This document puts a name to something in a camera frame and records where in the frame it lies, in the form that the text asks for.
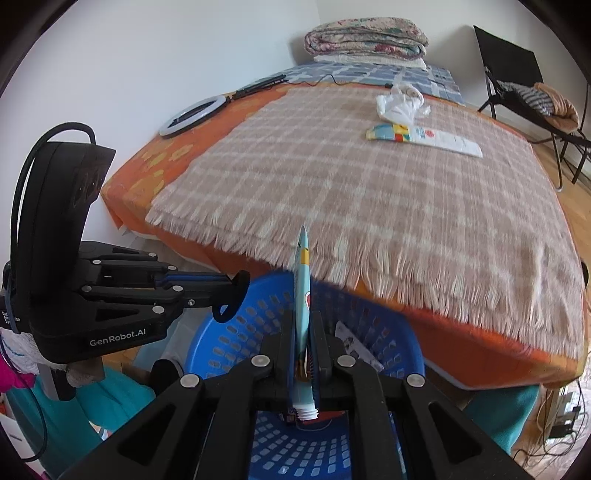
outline white wall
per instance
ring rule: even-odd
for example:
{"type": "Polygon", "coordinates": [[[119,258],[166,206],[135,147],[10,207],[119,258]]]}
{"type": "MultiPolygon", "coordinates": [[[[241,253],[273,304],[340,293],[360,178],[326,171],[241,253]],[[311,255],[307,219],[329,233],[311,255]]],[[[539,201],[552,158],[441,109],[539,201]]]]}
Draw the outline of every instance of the white wall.
{"type": "MultiPolygon", "coordinates": [[[[306,59],[301,39],[318,23],[314,0],[79,0],[0,98],[0,265],[18,173],[46,130],[89,124],[117,150],[112,174],[181,108],[306,59]]],[[[85,237],[123,241],[101,200],[85,237]]]]}
{"type": "MultiPolygon", "coordinates": [[[[321,22],[356,17],[403,17],[414,21],[429,39],[426,62],[449,69],[464,100],[480,106],[487,99],[482,60],[472,25],[532,50],[544,81],[569,98],[582,113],[586,82],[554,33],[517,0],[317,0],[321,22]]],[[[497,108],[526,133],[542,130],[497,108]]]]}

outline chair backrest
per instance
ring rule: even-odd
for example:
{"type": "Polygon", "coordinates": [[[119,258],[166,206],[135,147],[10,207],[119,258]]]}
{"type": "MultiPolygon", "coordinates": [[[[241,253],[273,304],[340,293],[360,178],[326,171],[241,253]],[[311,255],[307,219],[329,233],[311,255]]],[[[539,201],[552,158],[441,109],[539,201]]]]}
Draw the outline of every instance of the chair backrest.
{"type": "Polygon", "coordinates": [[[482,63],[495,80],[533,87],[543,82],[534,52],[496,37],[474,25],[482,63]]]}

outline blue patterned bed sheet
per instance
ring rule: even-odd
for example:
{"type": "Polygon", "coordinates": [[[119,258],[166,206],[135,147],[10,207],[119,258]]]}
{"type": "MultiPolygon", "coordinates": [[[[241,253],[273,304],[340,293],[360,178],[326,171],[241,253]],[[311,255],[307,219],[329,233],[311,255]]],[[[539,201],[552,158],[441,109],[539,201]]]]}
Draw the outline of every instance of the blue patterned bed sheet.
{"type": "Polygon", "coordinates": [[[460,87],[449,70],[427,66],[427,70],[398,67],[396,65],[375,65],[372,63],[321,63],[310,62],[296,65],[283,72],[288,82],[332,82],[332,75],[338,83],[355,82],[364,85],[406,82],[414,85],[421,93],[443,98],[464,105],[460,87]]]}

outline white plastic bag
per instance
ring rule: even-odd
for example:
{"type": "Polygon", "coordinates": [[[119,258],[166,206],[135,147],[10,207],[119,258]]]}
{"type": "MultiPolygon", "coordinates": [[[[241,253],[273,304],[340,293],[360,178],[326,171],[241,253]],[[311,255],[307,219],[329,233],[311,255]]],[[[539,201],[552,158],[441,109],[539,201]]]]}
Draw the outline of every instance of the white plastic bag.
{"type": "Polygon", "coordinates": [[[416,118],[431,113],[430,106],[423,106],[423,94],[409,83],[397,83],[388,95],[378,95],[375,101],[379,117],[393,124],[414,125],[416,118]]]}

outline orange towel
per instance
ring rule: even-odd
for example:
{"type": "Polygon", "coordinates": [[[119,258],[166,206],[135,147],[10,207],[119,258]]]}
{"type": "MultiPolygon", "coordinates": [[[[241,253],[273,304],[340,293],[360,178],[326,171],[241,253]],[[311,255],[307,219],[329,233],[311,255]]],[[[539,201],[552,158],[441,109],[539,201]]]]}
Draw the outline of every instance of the orange towel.
{"type": "Polygon", "coordinates": [[[565,98],[551,86],[538,82],[534,87],[544,93],[547,93],[554,104],[554,115],[546,117],[549,124],[554,125],[559,130],[571,133],[579,127],[579,114],[574,107],[573,102],[565,98]]]}

